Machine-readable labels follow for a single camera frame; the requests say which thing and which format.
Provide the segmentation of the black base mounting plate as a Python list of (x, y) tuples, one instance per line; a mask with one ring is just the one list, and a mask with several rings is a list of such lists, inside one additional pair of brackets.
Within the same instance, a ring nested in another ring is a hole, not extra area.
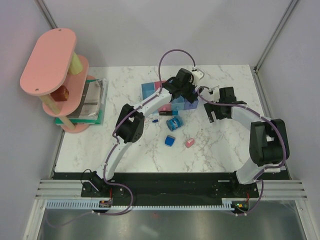
[[(53, 175), (54, 180), (79, 180), (86, 182), (90, 173), (60, 172)], [(82, 194), (81, 197), (111, 198), (118, 204), (219, 204), (223, 198), (258, 198), (259, 184), (247, 189), (240, 196), (231, 190), (233, 173), (115, 173), (112, 183), (123, 184), (127, 189), (114, 186), (109, 192)]]

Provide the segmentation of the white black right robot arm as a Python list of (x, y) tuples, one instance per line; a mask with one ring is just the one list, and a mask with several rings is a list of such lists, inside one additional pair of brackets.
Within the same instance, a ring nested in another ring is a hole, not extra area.
[(249, 159), (232, 174), (229, 191), (235, 197), (254, 188), (266, 170), (281, 169), (290, 156), (285, 122), (271, 119), (251, 109), (246, 102), (238, 101), (233, 87), (219, 89), (217, 102), (206, 100), (204, 108), (209, 121), (231, 119), (249, 130)]

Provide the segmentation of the blue round tape jar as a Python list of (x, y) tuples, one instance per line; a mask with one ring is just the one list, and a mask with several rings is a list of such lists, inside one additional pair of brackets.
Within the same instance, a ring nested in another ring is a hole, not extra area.
[(182, 127), (184, 125), (184, 122), (180, 116), (175, 116), (169, 120), (166, 121), (166, 125), (168, 129), (173, 132), (177, 130), (178, 128)]

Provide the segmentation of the white blue marker pen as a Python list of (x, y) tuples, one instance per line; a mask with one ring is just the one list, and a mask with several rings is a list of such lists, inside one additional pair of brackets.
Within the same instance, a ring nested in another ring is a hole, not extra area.
[(146, 120), (144, 121), (144, 124), (145, 124), (145, 125), (148, 125), (148, 124), (153, 124), (153, 123), (158, 123), (158, 122), (159, 122), (158, 119), (146, 119)]

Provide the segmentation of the purple drawer bin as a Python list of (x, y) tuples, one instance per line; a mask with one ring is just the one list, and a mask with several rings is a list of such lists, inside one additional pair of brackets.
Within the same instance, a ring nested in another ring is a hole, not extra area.
[(189, 102), (187, 99), (184, 99), (184, 110), (193, 110), (198, 107), (199, 100), (196, 99), (194, 102)]

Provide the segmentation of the blue pencil sharpener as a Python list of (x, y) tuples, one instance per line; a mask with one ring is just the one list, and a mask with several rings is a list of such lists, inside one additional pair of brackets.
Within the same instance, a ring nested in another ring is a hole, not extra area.
[(167, 135), (166, 138), (165, 138), (164, 144), (167, 147), (172, 147), (173, 144), (175, 143), (175, 140), (176, 140), (176, 138), (174, 136)]

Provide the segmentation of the light blue drawer bin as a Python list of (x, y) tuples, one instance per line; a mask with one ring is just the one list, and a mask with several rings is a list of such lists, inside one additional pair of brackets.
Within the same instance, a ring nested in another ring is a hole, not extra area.
[(142, 99), (145, 100), (160, 88), (160, 82), (147, 82), (141, 84)]

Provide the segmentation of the pink drawer bin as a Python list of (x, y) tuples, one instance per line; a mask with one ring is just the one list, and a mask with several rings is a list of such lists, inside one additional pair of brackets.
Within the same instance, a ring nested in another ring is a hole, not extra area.
[(162, 84), (159, 81), (156, 81), (154, 83), (154, 90), (156, 93), (160, 92), (161, 87), (161, 93), (157, 95), (157, 97), (154, 100), (151, 101), (153, 105), (157, 107), (154, 111), (155, 113), (172, 110), (172, 95), (169, 93), (167, 89), (165, 89), (164, 82)]

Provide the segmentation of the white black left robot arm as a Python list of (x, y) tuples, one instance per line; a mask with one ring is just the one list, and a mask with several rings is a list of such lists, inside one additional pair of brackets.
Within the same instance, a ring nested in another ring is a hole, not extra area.
[(161, 82), (160, 88), (145, 100), (136, 105), (125, 104), (112, 133), (116, 142), (99, 168), (91, 171), (88, 180), (82, 182), (81, 194), (84, 195), (86, 192), (92, 191), (99, 197), (104, 197), (114, 186), (126, 189), (131, 194), (130, 188), (121, 183), (111, 182), (111, 179), (125, 152), (141, 138), (144, 132), (145, 118), (179, 97), (183, 97), (191, 103), (194, 102), (198, 98), (196, 87), (203, 77), (204, 73), (196, 67), (193, 67), (192, 71), (181, 68), (176, 76)]

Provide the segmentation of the black blue highlighter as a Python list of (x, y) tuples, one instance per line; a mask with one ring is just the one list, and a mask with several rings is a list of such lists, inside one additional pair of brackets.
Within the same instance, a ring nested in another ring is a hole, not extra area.
[(171, 111), (160, 111), (160, 116), (177, 116), (179, 112), (177, 110), (171, 110)]

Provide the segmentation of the sky blue drawer bin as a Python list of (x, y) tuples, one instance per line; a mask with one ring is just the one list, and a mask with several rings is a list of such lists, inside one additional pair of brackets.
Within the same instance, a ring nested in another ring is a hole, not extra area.
[(182, 96), (180, 96), (174, 99), (170, 104), (172, 111), (183, 111), (185, 108), (185, 99)]

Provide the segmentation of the pink tiered wooden shelf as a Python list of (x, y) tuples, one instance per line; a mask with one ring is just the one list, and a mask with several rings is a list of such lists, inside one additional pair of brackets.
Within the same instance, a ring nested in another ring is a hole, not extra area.
[[(42, 101), (43, 110), (62, 121), (61, 128), (68, 133), (80, 133), (88, 124), (73, 124), (67, 115), (80, 105), (88, 74), (86, 57), (76, 54), (77, 36), (69, 28), (55, 28), (42, 34), (20, 77), (20, 87)], [(67, 101), (54, 101), (51, 93), (60, 86), (69, 91)]]

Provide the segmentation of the pink eraser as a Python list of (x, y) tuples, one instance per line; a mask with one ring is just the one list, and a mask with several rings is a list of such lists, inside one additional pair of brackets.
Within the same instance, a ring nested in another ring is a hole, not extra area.
[(193, 146), (195, 144), (195, 139), (194, 138), (190, 138), (185, 142), (185, 146), (187, 148), (190, 148), (191, 146)]

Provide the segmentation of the brown block on shelf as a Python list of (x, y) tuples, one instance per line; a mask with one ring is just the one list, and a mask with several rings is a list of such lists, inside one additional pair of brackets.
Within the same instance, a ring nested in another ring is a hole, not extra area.
[(65, 102), (69, 98), (69, 90), (66, 86), (62, 85), (50, 95), (56, 102)]

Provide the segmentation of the stack of books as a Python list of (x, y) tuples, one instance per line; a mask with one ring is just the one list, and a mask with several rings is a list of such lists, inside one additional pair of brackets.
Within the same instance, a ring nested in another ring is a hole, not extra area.
[(103, 124), (108, 86), (106, 78), (86, 80), (79, 106), (66, 117), (73, 124)]

